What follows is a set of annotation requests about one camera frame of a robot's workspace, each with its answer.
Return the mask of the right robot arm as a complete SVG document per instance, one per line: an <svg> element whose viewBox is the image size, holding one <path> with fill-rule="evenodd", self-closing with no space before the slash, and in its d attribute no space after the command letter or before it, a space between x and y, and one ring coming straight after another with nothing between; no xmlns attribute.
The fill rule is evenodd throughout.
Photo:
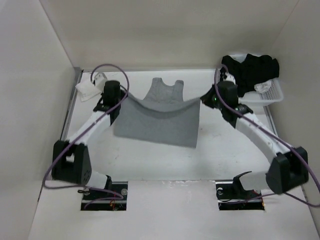
<svg viewBox="0 0 320 240"><path fill-rule="evenodd" d="M200 97L201 102L220 110L223 119L245 135L266 157L268 170L247 171L236 176L232 192L238 198L251 190L271 190L277 195L286 193L309 181L308 154L303 147L292 147L268 130L253 110L238 100L237 86L220 81Z"/></svg>

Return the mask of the grey tank top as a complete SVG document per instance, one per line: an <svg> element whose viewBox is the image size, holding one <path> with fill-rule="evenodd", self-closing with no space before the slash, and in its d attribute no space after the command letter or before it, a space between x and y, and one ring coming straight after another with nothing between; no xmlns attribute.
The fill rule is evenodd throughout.
<svg viewBox="0 0 320 240"><path fill-rule="evenodd" d="M195 148L200 124L199 97L183 99L184 82L152 79L143 99L132 93L122 102L113 133L117 137Z"/></svg>

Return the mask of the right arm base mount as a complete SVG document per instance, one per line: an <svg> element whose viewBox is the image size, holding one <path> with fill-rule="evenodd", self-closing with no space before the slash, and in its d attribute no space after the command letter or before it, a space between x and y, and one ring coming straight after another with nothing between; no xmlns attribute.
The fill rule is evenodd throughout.
<svg viewBox="0 0 320 240"><path fill-rule="evenodd" d="M233 181L216 181L216 197L220 211L264 211L265 206L260 191L245 190Z"/></svg>

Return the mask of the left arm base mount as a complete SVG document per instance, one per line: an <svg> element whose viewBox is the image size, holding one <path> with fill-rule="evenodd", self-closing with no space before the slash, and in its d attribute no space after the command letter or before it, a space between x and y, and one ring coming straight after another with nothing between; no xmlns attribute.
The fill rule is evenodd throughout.
<svg viewBox="0 0 320 240"><path fill-rule="evenodd" d="M128 182L113 182L109 190L83 188L81 194L81 211L125 211L127 209Z"/></svg>

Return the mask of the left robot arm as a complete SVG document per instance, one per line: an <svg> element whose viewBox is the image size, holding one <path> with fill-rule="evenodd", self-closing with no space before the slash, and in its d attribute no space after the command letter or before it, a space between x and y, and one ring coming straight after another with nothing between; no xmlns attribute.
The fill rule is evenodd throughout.
<svg viewBox="0 0 320 240"><path fill-rule="evenodd" d="M54 180L95 189L100 199L112 195L112 179L92 168L89 145L111 127L119 116L121 103L127 96L117 80L104 84L101 98L89 119L80 129L66 140L58 140L53 146L54 166L51 175Z"/></svg>

